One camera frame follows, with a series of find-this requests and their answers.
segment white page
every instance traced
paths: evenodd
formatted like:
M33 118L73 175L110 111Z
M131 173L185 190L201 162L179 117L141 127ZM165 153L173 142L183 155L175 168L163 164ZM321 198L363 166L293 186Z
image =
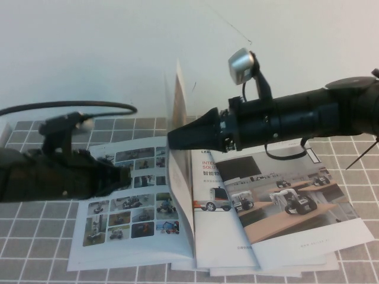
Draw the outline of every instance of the white page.
M269 149L277 156L301 152L300 146L294 144L278 143ZM304 256L316 257L374 239L327 169L312 159L315 154L279 161L261 150L262 147L227 154L212 151L212 156L230 196L238 198L246 194L242 192L250 192L246 196L256 209L240 208L238 214L262 269L274 269L301 261ZM286 187L283 180L291 185ZM280 192L292 187L308 200L314 200L316 209L313 207L304 215L297 211L287 214L287 201Z
M133 183L79 203L68 271L192 259L186 232L191 229L166 185L166 137L93 146L91 154L116 166L133 165ZM102 211L96 213L99 202Z

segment black cable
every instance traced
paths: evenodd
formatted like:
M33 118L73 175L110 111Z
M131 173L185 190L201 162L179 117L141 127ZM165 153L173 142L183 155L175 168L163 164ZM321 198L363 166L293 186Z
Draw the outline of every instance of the black cable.
M246 95L245 95L245 87L246 87L246 82L242 84L242 97L243 97L243 100L247 102L248 100L246 99Z
M12 114L20 111L29 111L32 109L41 109L41 108L60 108L60 107L111 107L111 108L123 108L130 110L129 112L108 112L106 116L109 115L130 115L137 112L137 108L132 105L122 104L119 102L105 102L105 101L58 101L58 102L38 102L35 104L27 105L17 105L11 106L9 108L4 108L0 110L0 116L6 114ZM104 114L93 114L92 117L101 117L105 116Z

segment photo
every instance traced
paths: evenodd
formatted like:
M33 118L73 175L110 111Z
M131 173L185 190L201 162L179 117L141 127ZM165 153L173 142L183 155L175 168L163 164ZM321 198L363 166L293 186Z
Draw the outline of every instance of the photo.
M109 215L108 226L117 226L130 223L130 211Z
M153 169L154 158L136 160L136 170Z
M166 147L157 147L156 148L156 156L157 157L165 157L166 156Z
M88 214L87 215L95 215L95 214L103 214L107 213L109 208L109 201L99 201L93 202L88 205Z
M153 207L139 208L139 209L133 210L133 217L131 218L132 222L143 222L143 221L150 221L150 220L154 220Z
M252 244L358 218L329 171L308 155L272 162L263 152L219 164L225 182L239 179L226 189Z
M88 217L85 223L83 246L93 246L105 242L105 230L107 229L107 215Z
M129 238L130 226L118 226L108 229L107 241L120 241Z
M150 237L154 235L154 222L137 223L131 226L131 238Z
M168 220L179 218L170 193L157 193L156 202L156 219Z
M167 185L165 176L156 177L156 185Z
M154 194L143 194L111 200L111 211L154 206Z
M157 221L156 230L161 234L179 234L179 221Z
M126 160L135 160L141 158L148 158L155 156L155 149L151 148L142 148L129 151L122 151L116 153L116 162L126 161Z
M149 176L136 176L134 178L134 188L144 188L147 186L155 185L155 177L153 175Z
M166 158L165 157L156 158L156 167L166 167Z
M134 170L134 161L124 161L114 164L116 167L128 167L130 171Z

